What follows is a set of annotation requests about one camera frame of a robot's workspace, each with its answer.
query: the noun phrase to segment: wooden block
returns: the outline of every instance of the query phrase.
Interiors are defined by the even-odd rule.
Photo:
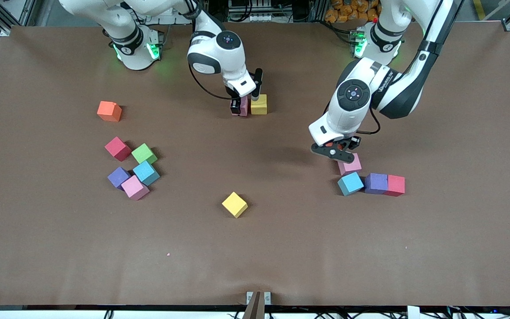
[[[147,161],[143,161],[141,164],[137,165],[133,169],[133,172],[137,178],[139,178],[139,180],[146,186],[149,186],[152,184],[152,182],[160,178],[160,175],[158,175],[158,172],[155,170],[155,168],[152,167],[152,165]]]
[[[117,136],[107,143],[105,149],[120,162],[131,154],[131,149]]]
[[[130,177],[131,175],[129,174],[129,172],[124,170],[123,167],[118,167],[117,169],[115,169],[115,171],[109,174],[108,179],[115,188],[123,190],[123,188],[121,188],[121,184],[123,184]]]
[[[365,192],[367,194],[384,194],[388,188],[388,177],[386,174],[372,172],[365,178]]]
[[[344,196],[348,196],[349,194],[353,194],[358,190],[363,188],[363,183],[359,178],[357,172],[353,172],[349,175],[342,176],[340,180],[338,180],[338,186],[340,186],[340,190],[342,190],[342,194]]]
[[[354,153],[354,161],[350,164],[342,161],[338,161],[338,167],[340,168],[340,174],[342,176],[349,175],[353,172],[357,172],[361,170],[361,163],[359,161],[359,157],[357,153]]]
[[[147,161],[149,164],[153,164],[157,160],[156,156],[145,143],[141,144],[141,146],[136,148],[135,151],[131,152],[131,154],[133,154],[133,157],[139,164],[144,161]]]
[[[121,119],[121,107],[115,102],[101,101],[97,108],[97,114],[104,121],[119,122]]]
[[[388,189],[384,195],[401,196],[405,193],[405,178],[402,176],[389,175],[387,176]]]
[[[123,182],[123,184],[121,184],[121,188],[123,188],[127,196],[133,200],[140,200],[143,196],[149,193],[147,186],[141,183],[139,178],[135,175]]]
[[[231,115],[235,117],[246,117],[247,116],[247,108],[249,107],[249,99],[247,96],[241,98],[241,105],[239,106],[239,114],[231,113]]]
[[[242,212],[247,209],[247,203],[235,192],[226,198],[222,205],[230,212],[235,218],[238,218]]]
[[[267,114],[267,95],[259,94],[257,101],[251,100],[251,114],[252,115],[266,115]]]

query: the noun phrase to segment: brown tabletop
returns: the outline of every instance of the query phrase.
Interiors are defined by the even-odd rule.
[[[0,40],[0,304],[232,304],[254,289],[278,304],[510,304],[510,32],[456,24],[417,110],[363,138],[362,175],[407,178],[393,198],[343,197],[335,162],[309,151],[351,60],[336,35],[230,28],[265,71],[269,115],[232,117],[193,82],[190,27],[140,72],[100,28]],[[396,69],[420,40],[413,24]],[[100,100],[122,121],[102,121]],[[136,164],[106,152],[115,136],[160,157],[138,202],[107,180]],[[221,206],[233,191],[249,202],[239,219]]]

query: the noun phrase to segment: pink cube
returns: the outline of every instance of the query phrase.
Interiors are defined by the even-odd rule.
[[[241,98],[241,106],[239,107],[239,114],[233,114],[231,115],[235,117],[246,117],[247,116],[247,107],[249,106],[249,99],[247,99],[247,96]]]
[[[361,170],[361,163],[359,161],[359,157],[357,153],[354,153],[354,161],[351,164],[338,161],[338,166],[340,167],[340,174],[342,176],[349,175],[353,172],[357,172]]]
[[[405,193],[405,178],[402,176],[389,175],[388,178],[388,190],[383,195],[389,196],[401,196]]]
[[[121,188],[125,191],[127,196],[133,200],[140,200],[145,196],[149,190],[136,175],[131,176],[128,180],[121,184]]]
[[[131,149],[117,136],[107,143],[105,149],[120,162],[131,154]]]

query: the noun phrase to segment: green cube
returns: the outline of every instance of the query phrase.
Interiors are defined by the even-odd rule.
[[[156,156],[145,143],[136,148],[135,151],[131,152],[131,155],[133,155],[139,164],[144,161],[147,161],[149,164],[153,164],[157,160]]]

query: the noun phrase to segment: orange block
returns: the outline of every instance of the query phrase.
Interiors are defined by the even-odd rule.
[[[101,101],[97,108],[97,114],[104,121],[119,122],[121,118],[121,107],[115,102]]]

